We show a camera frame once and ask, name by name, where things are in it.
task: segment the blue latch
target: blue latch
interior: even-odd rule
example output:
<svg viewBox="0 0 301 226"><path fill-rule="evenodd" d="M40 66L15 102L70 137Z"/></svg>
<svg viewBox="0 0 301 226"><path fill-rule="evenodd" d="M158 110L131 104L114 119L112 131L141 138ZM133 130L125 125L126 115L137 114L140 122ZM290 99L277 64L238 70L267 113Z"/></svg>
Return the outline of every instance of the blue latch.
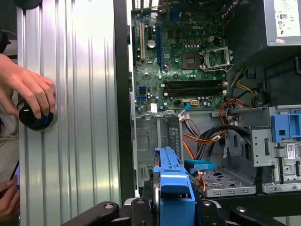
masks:
<svg viewBox="0 0 301 226"><path fill-rule="evenodd" d="M184 167L190 174L194 174L198 170L213 170L215 169L215 164L210 161L185 159Z"/></svg>
<svg viewBox="0 0 301 226"><path fill-rule="evenodd" d="M156 148L155 156L159 161L154 178L159 174L160 225L194 226L195 197L186 169L170 147Z"/></svg>
<svg viewBox="0 0 301 226"><path fill-rule="evenodd" d="M301 114L271 115L272 140L280 144L285 138L301 138Z"/></svg>

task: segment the sticker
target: sticker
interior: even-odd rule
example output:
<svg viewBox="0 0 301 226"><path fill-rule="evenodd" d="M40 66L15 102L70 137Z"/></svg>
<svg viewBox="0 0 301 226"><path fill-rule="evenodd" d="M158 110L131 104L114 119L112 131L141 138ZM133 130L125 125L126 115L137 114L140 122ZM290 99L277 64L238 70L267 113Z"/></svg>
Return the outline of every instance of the sticker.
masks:
<svg viewBox="0 0 301 226"><path fill-rule="evenodd" d="M298 0L274 0L277 37L301 36Z"/></svg>
<svg viewBox="0 0 301 226"><path fill-rule="evenodd" d="M287 159L295 159L295 145L287 145Z"/></svg>
<svg viewBox="0 0 301 226"><path fill-rule="evenodd" d="M283 39L276 39L276 42L280 44L285 44L285 40Z"/></svg>
<svg viewBox="0 0 301 226"><path fill-rule="evenodd" d="M158 109L157 109L157 104L151 104L150 105L150 111L153 113L157 113Z"/></svg>

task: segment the hand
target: hand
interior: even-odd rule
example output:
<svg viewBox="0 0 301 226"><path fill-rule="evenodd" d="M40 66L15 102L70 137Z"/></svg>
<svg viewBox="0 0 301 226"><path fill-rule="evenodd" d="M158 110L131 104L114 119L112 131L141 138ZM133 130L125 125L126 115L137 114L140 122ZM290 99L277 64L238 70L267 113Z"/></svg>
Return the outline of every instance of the hand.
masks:
<svg viewBox="0 0 301 226"><path fill-rule="evenodd" d="M55 112L55 86L52 81L16 65L0 54L0 104L8 114L18 116L19 111L11 100L17 91L29 104L36 118Z"/></svg>
<svg viewBox="0 0 301 226"><path fill-rule="evenodd" d="M20 191L17 190L17 179L0 184L0 222L9 221L20 211Z"/></svg>

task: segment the metal frame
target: metal frame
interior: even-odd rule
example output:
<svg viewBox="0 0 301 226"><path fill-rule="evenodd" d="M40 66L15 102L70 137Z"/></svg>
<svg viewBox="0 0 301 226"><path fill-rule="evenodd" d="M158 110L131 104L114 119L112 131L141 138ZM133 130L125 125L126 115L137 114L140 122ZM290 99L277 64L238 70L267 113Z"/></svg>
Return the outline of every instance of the metal frame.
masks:
<svg viewBox="0 0 301 226"><path fill-rule="evenodd" d="M19 127L23 226L61 225L104 200L121 203L113 3L17 9L18 63L56 83L58 111L48 131Z"/></svg>

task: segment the side panel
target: side panel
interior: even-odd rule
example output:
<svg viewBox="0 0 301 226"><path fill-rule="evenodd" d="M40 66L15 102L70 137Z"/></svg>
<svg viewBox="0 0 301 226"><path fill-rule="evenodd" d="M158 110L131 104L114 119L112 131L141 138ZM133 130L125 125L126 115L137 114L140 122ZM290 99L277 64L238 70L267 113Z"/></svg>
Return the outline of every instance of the side panel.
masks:
<svg viewBox="0 0 301 226"><path fill-rule="evenodd" d="M18 63L56 84L58 120L20 125L21 225L57 226L120 203L113 1L17 9Z"/></svg>

